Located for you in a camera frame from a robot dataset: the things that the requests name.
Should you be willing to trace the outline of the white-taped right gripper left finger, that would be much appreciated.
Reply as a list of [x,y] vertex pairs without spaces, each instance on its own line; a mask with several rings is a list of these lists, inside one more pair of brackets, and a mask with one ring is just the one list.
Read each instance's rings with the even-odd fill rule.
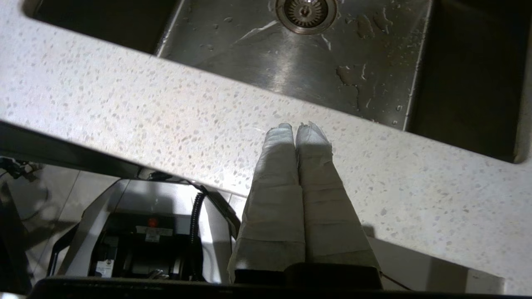
[[282,123],[266,133],[227,270],[236,283],[249,272],[278,274],[304,261],[303,195],[294,133],[291,125]]

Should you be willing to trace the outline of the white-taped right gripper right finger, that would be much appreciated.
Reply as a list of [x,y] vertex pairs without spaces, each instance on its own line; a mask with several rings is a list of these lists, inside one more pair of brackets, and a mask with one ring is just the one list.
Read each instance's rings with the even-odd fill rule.
[[317,279],[379,279],[374,250],[340,175],[325,133],[301,124],[296,134],[303,191],[305,267]]

